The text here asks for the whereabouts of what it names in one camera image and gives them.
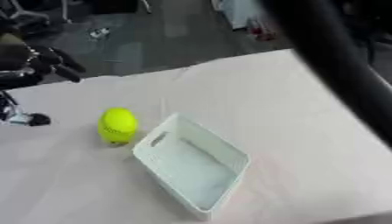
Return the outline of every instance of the tennis ball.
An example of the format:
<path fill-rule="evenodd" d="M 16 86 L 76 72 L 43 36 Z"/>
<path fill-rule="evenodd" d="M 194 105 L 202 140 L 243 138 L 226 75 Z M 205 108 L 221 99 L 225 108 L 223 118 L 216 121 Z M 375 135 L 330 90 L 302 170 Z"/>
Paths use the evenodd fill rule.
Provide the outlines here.
<path fill-rule="evenodd" d="M 126 108 L 109 108 L 98 121 L 98 133 L 111 144 L 126 144 L 137 131 L 137 119 Z"/>

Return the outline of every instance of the white plastic basket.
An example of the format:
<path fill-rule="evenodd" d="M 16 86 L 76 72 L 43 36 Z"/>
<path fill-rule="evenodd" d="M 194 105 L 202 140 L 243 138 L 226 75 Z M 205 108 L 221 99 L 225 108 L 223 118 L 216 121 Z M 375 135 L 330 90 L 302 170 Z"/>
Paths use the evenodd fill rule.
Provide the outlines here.
<path fill-rule="evenodd" d="M 134 148 L 159 184 L 200 220 L 211 220 L 249 165 L 247 154 L 181 115 Z"/>

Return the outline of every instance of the gray floor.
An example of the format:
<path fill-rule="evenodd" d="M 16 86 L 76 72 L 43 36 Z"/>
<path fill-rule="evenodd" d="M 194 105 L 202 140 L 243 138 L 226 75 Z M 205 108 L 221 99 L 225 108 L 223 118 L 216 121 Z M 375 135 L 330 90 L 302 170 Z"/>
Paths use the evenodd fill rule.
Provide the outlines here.
<path fill-rule="evenodd" d="M 84 77 L 187 67 L 288 47 L 282 38 L 259 42 L 245 31 L 232 31 L 209 0 L 150 2 L 152 14 L 140 7 L 135 14 L 90 15 L 87 7 L 74 6 L 70 9 L 73 24 L 64 24 L 63 32 L 34 42 L 56 46 L 73 55 L 87 68 Z M 111 29 L 107 38 L 96 41 L 88 36 L 89 31 L 103 27 Z"/>

